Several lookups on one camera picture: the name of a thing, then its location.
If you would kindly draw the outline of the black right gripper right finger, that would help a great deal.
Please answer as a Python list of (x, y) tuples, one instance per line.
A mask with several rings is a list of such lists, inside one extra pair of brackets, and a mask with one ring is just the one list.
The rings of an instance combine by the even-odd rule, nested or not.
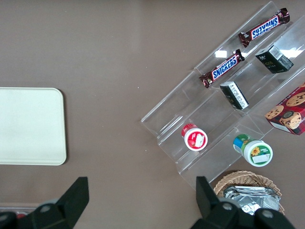
[(193, 229), (293, 229), (293, 224), (280, 212), (258, 209), (254, 215), (243, 212), (233, 203), (220, 201), (206, 177), (196, 178), (196, 201), (201, 218)]

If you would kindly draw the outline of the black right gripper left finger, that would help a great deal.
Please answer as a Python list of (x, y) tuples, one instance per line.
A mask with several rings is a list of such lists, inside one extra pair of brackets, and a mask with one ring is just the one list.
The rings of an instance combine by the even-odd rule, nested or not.
[(72, 229), (89, 203), (87, 177), (79, 177), (56, 201), (18, 218), (12, 211), (0, 214), (2, 229)]

